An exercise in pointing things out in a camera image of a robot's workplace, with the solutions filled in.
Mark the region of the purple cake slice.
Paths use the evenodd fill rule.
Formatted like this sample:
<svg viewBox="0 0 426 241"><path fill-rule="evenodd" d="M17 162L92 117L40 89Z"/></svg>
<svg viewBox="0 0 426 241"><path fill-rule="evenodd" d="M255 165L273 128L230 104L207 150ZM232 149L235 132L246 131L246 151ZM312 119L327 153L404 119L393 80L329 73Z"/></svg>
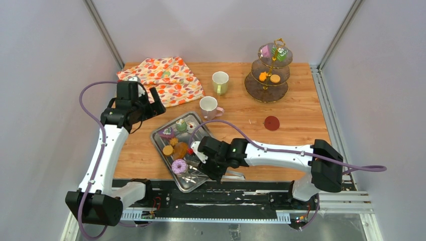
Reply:
<svg viewBox="0 0 426 241"><path fill-rule="evenodd" d="M160 137L166 138L166 139L172 139L172 138L175 137L175 133L174 133L173 127L163 128L163 129L159 130L157 132L157 134Z"/></svg>

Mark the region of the green round cupcake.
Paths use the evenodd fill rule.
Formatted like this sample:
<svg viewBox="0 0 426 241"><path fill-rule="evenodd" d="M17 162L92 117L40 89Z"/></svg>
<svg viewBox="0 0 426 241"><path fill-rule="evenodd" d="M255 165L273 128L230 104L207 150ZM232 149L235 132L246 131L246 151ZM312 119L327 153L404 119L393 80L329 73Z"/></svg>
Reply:
<svg viewBox="0 0 426 241"><path fill-rule="evenodd" d="M183 118L177 120L175 124L176 124L176 129L179 132L186 132L187 131L187 122Z"/></svg>

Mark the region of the silver metal tray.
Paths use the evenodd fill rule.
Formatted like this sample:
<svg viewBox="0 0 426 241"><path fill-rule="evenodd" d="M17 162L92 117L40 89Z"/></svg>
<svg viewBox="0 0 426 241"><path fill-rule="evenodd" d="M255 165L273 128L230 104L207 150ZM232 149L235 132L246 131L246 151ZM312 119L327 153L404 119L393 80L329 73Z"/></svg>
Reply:
<svg viewBox="0 0 426 241"><path fill-rule="evenodd" d="M185 142L189 144L190 141L200 141L205 136L212 136L212 133L207 127L200 127L197 131L194 131L192 134L186 132L179 132L176 129L176 121L183 118L186 122L195 122L197 126L199 126L202 123L202 119L199 117L199 115L193 111L187 112L169 122L162 125L161 127L155 129L150 134L151 142L153 143L155 149L158 151L162 161L164 162L165 166L168 168L170 174L172 175L178 189L183 193L189 193L193 190L195 190L197 187L199 187L201 184L205 183L209 178L205 176L201 176L200 172L198 171L198 164L200 163L199 158L191 152L189 149L190 146L188 145L188 151L187 154L184 156L184 160L188 163L189 169L187 173L182 175L175 175L172 170L171 166L173 163L173 158L171 156L165 156L162 153L162 149L169 145L169 140L166 138L160 137L157 132L163 128L167 127L173 127L175 138L178 138L179 142Z"/></svg>

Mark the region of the white coconut cherry cake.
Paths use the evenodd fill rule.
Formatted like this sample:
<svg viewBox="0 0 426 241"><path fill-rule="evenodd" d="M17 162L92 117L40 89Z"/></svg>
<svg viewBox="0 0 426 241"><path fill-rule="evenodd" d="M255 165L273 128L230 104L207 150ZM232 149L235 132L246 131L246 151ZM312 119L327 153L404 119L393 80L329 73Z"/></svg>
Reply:
<svg viewBox="0 0 426 241"><path fill-rule="evenodd" d="M197 127L195 122L186 122L186 130L188 133L192 134Z"/></svg>

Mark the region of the brown bread roll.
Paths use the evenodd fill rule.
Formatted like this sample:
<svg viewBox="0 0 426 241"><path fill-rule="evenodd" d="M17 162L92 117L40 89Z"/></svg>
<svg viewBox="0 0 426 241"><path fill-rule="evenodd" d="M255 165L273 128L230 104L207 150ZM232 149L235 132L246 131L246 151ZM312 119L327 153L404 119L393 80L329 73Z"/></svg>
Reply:
<svg viewBox="0 0 426 241"><path fill-rule="evenodd" d="M188 151L188 144L185 142L178 142L174 146L174 152L172 155L173 160L183 159L184 156L187 154Z"/></svg>

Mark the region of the pink frosted donut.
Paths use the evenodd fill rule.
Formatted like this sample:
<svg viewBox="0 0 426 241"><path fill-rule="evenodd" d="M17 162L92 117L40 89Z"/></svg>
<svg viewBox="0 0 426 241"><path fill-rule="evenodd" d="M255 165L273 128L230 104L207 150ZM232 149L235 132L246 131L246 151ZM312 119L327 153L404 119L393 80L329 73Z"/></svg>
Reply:
<svg viewBox="0 0 426 241"><path fill-rule="evenodd" d="M188 169L188 163L184 159L174 160L171 166L171 170L175 175L185 174L187 173Z"/></svg>

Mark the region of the round yellow cracker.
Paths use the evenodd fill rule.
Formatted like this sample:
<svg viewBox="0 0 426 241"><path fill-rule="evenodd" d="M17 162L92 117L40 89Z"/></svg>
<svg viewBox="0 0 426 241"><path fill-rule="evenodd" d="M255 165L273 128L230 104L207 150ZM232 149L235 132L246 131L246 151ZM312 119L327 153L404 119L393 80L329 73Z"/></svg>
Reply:
<svg viewBox="0 0 426 241"><path fill-rule="evenodd" d="M162 153L165 156L171 156L174 153L174 147L172 145L166 145L163 149L162 149Z"/></svg>
<svg viewBox="0 0 426 241"><path fill-rule="evenodd" d="M277 74L272 74L272 75L270 76L270 81L271 81L273 84L278 84L278 83L280 82L280 80L281 80L281 77L280 77L279 75L277 75Z"/></svg>

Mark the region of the orange fish-shaped cookie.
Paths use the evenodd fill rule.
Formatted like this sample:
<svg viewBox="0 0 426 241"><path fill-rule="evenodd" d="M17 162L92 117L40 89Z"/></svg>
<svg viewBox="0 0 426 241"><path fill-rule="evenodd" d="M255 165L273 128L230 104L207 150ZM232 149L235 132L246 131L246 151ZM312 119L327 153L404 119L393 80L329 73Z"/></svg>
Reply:
<svg viewBox="0 0 426 241"><path fill-rule="evenodd" d="M264 82L267 79L267 76L268 76L267 72L261 72L259 74L259 81Z"/></svg>

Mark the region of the green kiwi cake slice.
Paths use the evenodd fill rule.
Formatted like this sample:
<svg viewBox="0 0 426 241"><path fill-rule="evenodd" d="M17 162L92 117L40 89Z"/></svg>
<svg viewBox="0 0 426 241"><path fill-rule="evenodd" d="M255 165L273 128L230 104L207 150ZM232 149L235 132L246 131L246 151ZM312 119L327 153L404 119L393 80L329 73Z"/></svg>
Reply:
<svg viewBox="0 0 426 241"><path fill-rule="evenodd" d="M273 61L283 62L286 59L288 49L286 47L272 47L271 57Z"/></svg>

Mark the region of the silver white tongs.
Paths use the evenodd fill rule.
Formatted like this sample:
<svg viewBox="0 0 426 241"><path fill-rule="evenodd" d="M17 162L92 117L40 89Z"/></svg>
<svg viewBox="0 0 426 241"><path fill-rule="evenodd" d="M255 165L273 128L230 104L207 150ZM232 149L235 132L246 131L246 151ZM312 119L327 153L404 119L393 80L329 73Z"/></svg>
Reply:
<svg viewBox="0 0 426 241"><path fill-rule="evenodd" d="M210 180L222 182L224 179L231 179L231 180L245 180L245 176L243 173L235 172L235 171L228 171L227 168L219 168L219 169L198 169L198 171L201 173L201 176L208 177Z"/></svg>

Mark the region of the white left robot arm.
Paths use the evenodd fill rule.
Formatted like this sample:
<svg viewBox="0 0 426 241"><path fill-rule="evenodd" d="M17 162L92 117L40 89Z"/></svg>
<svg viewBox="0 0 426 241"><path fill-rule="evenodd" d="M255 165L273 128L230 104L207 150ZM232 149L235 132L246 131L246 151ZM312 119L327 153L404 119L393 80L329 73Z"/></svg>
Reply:
<svg viewBox="0 0 426 241"><path fill-rule="evenodd" d="M113 190L114 172L121 150L134 124L166 112L155 88L146 89L137 76L116 83L116 96L100 117L99 137L90 166L76 191L69 191L65 203L81 223L116 226L124 209L134 203L149 207L154 201L151 182L134 179Z"/></svg>

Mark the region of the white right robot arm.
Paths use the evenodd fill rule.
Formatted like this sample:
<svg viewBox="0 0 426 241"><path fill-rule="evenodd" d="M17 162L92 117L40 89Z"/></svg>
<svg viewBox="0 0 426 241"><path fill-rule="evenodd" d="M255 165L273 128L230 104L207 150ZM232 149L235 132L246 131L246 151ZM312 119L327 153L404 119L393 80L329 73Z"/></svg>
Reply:
<svg viewBox="0 0 426 241"><path fill-rule="evenodd" d="M235 138L231 143L203 137L190 144L200 159L198 169L210 179L220 182L228 168L274 166L299 170L305 175L293 181L287 203L300 209L320 191L342 190L343 157L326 141L313 145L280 146Z"/></svg>

